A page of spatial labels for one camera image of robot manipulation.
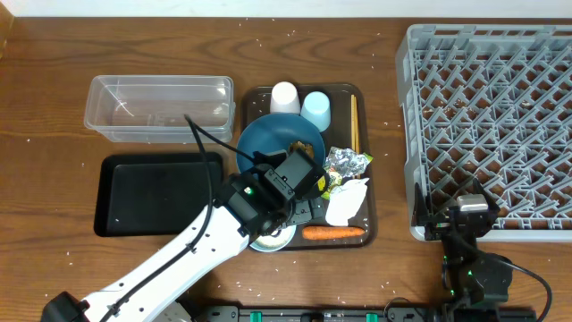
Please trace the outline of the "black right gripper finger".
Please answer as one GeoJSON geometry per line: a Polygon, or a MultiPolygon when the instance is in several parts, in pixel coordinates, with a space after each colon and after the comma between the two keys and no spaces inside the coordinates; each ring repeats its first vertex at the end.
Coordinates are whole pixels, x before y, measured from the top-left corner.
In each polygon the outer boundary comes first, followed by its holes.
{"type": "Polygon", "coordinates": [[[500,207],[497,205],[497,203],[495,202],[495,200],[492,198],[491,195],[488,194],[488,192],[483,188],[483,186],[481,185],[481,183],[478,181],[477,178],[474,178],[472,180],[472,192],[469,194],[482,194],[484,195],[489,209],[487,211],[480,211],[480,212],[489,212],[489,213],[493,213],[494,215],[497,215],[500,211],[500,207]]]}
{"type": "Polygon", "coordinates": [[[427,199],[422,192],[419,183],[415,184],[415,200],[411,219],[412,226],[427,226],[430,223],[430,212],[426,203],[427,199]]]}

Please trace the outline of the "light blue bowl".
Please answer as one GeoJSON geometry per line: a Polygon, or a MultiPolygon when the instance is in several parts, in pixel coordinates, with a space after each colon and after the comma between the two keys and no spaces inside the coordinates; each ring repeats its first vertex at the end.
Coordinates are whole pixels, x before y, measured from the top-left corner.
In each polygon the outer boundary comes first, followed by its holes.
{"type": "Polygon", "coordinates": [[[273,233],[258,237],[249,247],[260,252],[274,252],[286,247],[296,233],[296,226],[277,229],[273,233]]]}

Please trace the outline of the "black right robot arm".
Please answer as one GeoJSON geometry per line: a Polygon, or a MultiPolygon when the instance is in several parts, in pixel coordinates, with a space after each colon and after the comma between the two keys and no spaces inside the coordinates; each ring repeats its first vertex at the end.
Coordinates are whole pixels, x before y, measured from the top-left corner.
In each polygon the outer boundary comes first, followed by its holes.
{"type": "Polygon", "coordinates": [[[431,215],[420,185],[415,185],[413,226],[425,229],[427,242],[442,243],[442,285],[451,294],[429,321],[499,321],[498,305],[509,299],[512,271],[500,255],[486,254],[477,240],[491,231],[500,208],[477,179],[473,192],[457,197],[431,215]]]}

